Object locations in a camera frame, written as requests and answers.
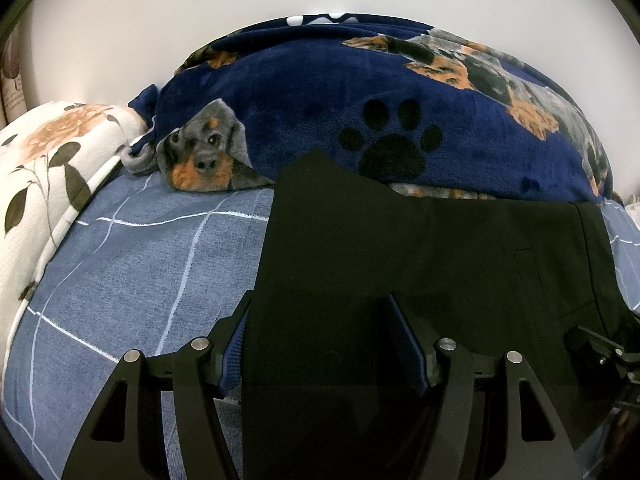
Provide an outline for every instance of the white wall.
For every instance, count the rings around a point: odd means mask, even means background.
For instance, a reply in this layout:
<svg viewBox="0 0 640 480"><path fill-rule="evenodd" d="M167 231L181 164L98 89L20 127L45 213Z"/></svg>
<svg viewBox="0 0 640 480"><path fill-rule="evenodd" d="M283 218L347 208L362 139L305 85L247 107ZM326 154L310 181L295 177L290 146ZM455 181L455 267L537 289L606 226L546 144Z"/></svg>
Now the white wall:
<svg viewBox="0 0 640 480"><path fill-rule="evenodd" d="M410 18L523 59L586 113L617 192L640 190L640 47L609 0L35 0L23 32L28 104L124 104L236 28L339 11Z"/></svg>

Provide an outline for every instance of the metal pin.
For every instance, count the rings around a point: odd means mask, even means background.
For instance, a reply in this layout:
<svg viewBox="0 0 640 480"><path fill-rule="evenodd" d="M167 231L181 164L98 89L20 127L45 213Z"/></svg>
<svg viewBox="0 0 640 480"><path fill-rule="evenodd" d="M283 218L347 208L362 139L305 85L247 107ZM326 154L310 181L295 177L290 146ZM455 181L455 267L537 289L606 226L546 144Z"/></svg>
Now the metal pin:
<svg viewBox="0 0 640 480"><path fill-rule="evenodd" d="M451 352L452 350L456 349L456 342L453 341L453 339L451 339L449 337L443 337L440 340L439 346L443 350L447 350L447 351Z"/></svg>
<svg viewBox="0 0 640 480"><path fill-rule="evenodd" d="M509 350L507 352L507 359L513 364L517 365L522 362L522 354L520 354L520 352L516 352L515 350Z"/></svg>
<svg viewBox="0 0 640 480"><path fill-rule="evenodd" d="M209 346L209 340L206 337L197 337L191 341L191 348L194 350L204 350Z"/></svg>
<svg viewBox="0 0 640 480"><path fill-rule="evenodd" d="M138 350L129 350L124 354L124 360L127 363L134 363L140 359L140 352Z"/></svg>

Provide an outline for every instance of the floral blanket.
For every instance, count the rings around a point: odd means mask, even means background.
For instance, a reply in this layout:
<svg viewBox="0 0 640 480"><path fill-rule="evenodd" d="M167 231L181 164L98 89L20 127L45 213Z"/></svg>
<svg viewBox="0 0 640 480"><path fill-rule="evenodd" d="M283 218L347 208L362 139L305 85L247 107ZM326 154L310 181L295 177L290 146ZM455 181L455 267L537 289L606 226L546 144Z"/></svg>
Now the floral blanket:
<svg viewBox="0 0 640 480"><path fill-rule="evenodd" d="M146 131L131 108L51 102L0 132L0 362L47 262L118 163Z"/></svg>
<svg viewBox="0 0 640 480"><path fill-rule="evenodd" d="M320 149L405 194L601 203L612 193L602 144L555 82L410 20L252 25L193 52L162 91L129 105L153 128L123 162L158 167L175 189L263 186Z"/></svg>

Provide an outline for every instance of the paw print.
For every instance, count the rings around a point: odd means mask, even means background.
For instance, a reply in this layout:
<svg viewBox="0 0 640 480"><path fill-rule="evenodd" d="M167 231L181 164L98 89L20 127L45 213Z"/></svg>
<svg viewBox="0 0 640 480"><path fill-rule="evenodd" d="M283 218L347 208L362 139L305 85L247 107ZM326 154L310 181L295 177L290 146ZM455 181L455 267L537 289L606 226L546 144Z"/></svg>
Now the paw print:
<svg viewBox="0 0 640 480"><path fill-rule="evenodd" d="M389 122L389 110L379 99L367 101L362 108L365 124L374 132L381 132ZM442 143L442 130L436 124L425 127L420 138L413 142L412 132L422 122L420 103L405 99L398 106L398 122L404 134L387 134L370 144L362 153L358 164L361 175L375 180L413 180L424 172L424 155L438 149ZM345 127L338 137L343 149L359 152L366 144L365 136L356 128Z"/></svg>

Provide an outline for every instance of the black trousers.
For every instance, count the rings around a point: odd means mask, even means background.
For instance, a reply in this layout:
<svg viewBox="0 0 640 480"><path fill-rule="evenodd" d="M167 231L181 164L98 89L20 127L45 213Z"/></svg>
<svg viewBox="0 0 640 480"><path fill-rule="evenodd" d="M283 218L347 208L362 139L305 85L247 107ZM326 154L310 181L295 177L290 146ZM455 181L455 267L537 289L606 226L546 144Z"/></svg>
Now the black trousers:
<svg viewBox="0 0 640 480"><path fill-rule="evenodd" d="M381 316L392 290L471 352L523 354L574 446L610 410L615 392L582 384L563 341L580 324L632 348L597 206L408 198L312 152L276 183L255 283L245 478L407 471L436 404L403 383Z"/></svg>

